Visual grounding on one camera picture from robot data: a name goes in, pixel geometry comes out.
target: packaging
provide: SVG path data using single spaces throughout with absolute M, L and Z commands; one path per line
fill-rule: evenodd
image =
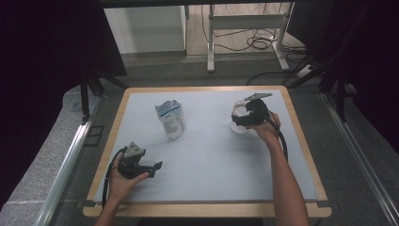
M 182 104 L 175 100 L 166 101 L 162 105 L 157 105 L 155 110 L 169 138 L 176 139 L 183 133 L 185 120 Z

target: wooden frame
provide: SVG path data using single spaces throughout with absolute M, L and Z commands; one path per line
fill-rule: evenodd
M 287 106 L 291 120 L 293 122 L 297 138 L 302 148 L 306 163 L 311 172 L 314 185 L 319 196 L 317 202 L 306 202 L 310 218 L 327 218 L 331 215 L 331 207 L 320 207 L 318 202 L 327 202 L 326 191 L 320 181 L 319 174 L 311 157 L 308 143 L 303 135 L 302 128 L 296 116 L 293 103 L 288 94 L 288 90 L 283 86 L 252 86 L 252 87 L 174 87 L 174 88 L 130 88 L 124 92 L 120 102 L 120 108 L 115 117 L 114 124 L 106 142 L 103 156 L 93 179 L 88 200 L 92 201 L 97 187 L 102 180 L 107 168 L 108 159 L 112 152 L 120 122 L 123 117 L 127 101 L 131 93 L 143 92 L 179 92 L 179 91 L 222 91 L 222 90 L 259 90 L 259 89 L 278 89 Z M 94 207 L 84 207 L 83 212 L 88 217 L 98 217 L 102 211 L 101 205 Z M 273 203 L 146 203 L 122 205 L 117 216 L 132 218 L 272 218 L 275 216 Z

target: metal bar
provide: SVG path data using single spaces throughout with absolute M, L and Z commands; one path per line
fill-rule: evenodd
M 90 118 L 90 109 L 88 108 L 88 79 L 86 73 L 82 73 L 80 82 L 80 97 L 82 101 L 82 125 L 88 122 Z
M 99 105 L 100 100 L 100 97 L 94 98 L 90 107 L 90 115 L 93 115 L 97 111 L 97 106 Z M 88 129 L 91 126 L 92 119 L 93 117 L 90 117 L 88 123 L 79 126 L 61 168 L 59 169 L 44 204 L 39 211 L 38 217 L 34 223 L 35 226 L 45 226 L 50 223 L 59 199 L 64 191 L 65 185 L 71 175 L 76 159 L 79 156 Z
M 214 5 L 209 5 L 208 73 L 213 73 L 214 71 Z
M 276 57 L 279 60 L 279 65 L 281 66 L 281 69 L 285 72 L 289 71 L 290 67 L 288 66 L 287 60 L 285 60 L 285 57 L 282 54 L 281 43 L 282 43 L 282 40 L 284 39 L 285 30 L 287 29 L 287 25 L 288 25 L 288 21 L 290 20 L 292 9 L 293 9 L 293 3 L 291 2 L 289 7 L 287 8 L 287 11 L 284 12 L 284 15 L 282 17 L 282 23 L 279 28 L 279 37 L 277 38 L 277 42 L 272 43 L 273 49 L 276 53 Z
M 214 30 L 281 28 L 283 21 L 283 14 L 215 16 Z
M 322 93 L 322 97 L 325 100 L 328 110 L 337 124 L 343 138 L 346 141 L 346 144 L 349 147 L 349 150 L 353 154 L 358 166 L 363 173 L 364 178 L 369 184 L 370 188 L 375 194 L 375 197 L 382 208 L 382 211 L 385 213 L 388 221 L 392 226 L 399 225 L 399 212 L 393 202 L 390 194 L 387 192 L 386 188 L 382 185 L 381 181 L 378 179 L 378 176 L 375 174 L 373 167 L 370 165 L 367 157 L 364 155 L 361 147 L 350 131 L 349 127 L 345 122 L 340 119 L 340 116 L 335 111 L 335 104 L 332 100 L 330 94 Z

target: wall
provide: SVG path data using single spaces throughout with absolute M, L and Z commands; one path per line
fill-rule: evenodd
M 104 10 L 121 54 L 184 51 L 184 7 Z

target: wooden table edge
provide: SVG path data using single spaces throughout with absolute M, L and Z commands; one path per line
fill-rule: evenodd
M 318 201 L 327 201 L 326 191 L 323 188 L 321 183 L 319 174 L 317 169 L 314 165 L 313 159 L 311 157 L 311 152 L 308 146 L 308 143 L 305 139 L 303 134 L 302 128 L 300 126 L 299 120 L 296 116 L 295 109 L 291 98 L 289 96 L 288 90 L 284 86 L 245 86 L 245 87 L 169 87 L 169 88 L 129 88 L 125 90 L 122 100 L 120 101 L 120 107 L 118 109 L 117 115 L 114 119 L 114 123 L 112 125 L 111 131 L 108 136 L 108 140 L 104 147 L 104 153 L 100 160 L 100 164 L 94 176 L 92 185 L 90 187 L 90 191 L 88 193 L 88 200 L 92 201 L 96 194 L 97 188 L 100 184 L 101 179 L 103 178 L 104 171 L 107 168 L 108 159 L 112 152 L 112 149 L 115 144 L 116 135 L 120 128 L 121 119 L 123 117 L 127 101 L 131 93 L 143 93 L 143 92 L 176 92 L 176 91 L 231 91 L 231 90 L 260 90 L 260 89 L 278 89 L 281 92 L 281 95 L 284 99 L 284 102 L 287 106 L 288 112 L 290 114 L 291 120 L 293 122 L 295 132 L 297 138 L 299 140 L 299 144 L 302 148 L 303 154 L 306 159 L 306 163 L 309 167 L 311 172 L 311 177 L 313 179 L 314 185 L 317 190 L 317 194 L 319 196 Z M 318 207 L 316 202 L 307 202 L 308 212 L 310 218 L 327 218 L 331 215 L 331 208 L 330 207 Z M 222 208 L 218 209 L 216 207 L 221 207 L 233 209 L 231 213 L 227 213 L 223 211 Z M 243 207 L 248 210 L 255 211 L 254 213 L 249 213 Z M 209 217 L 212 216 L 216 217 L 215 211 L 220 211 L 222 213 L 227 213 L 224 217 L 236 217 L 236 218 L 267 218 L 274 216 L 274 209 L 270 212 L 270 208 L 273 207 L 273 203 L 200 203 L 200 204 L 130 204 L 130 205 L 123 205 L 120 210 L 118 211 L 118 216 L 125 216 L 125 217 Z M 183 214 L 179 211 L 173 211 L 175 209 L 184 209 Z M 156 214 L 153 213 L 153 210 L 162 211 L 162 213 L 173 213 L 172 215 L 168 214 Z M 95 207 L 87 207 L 83 208 L 83 212 L 87 217 L 98 217 L 101 213 L 102 206 L 96 205 Z M 237 211 L 245 212 L 246 214 L 238 214 Z

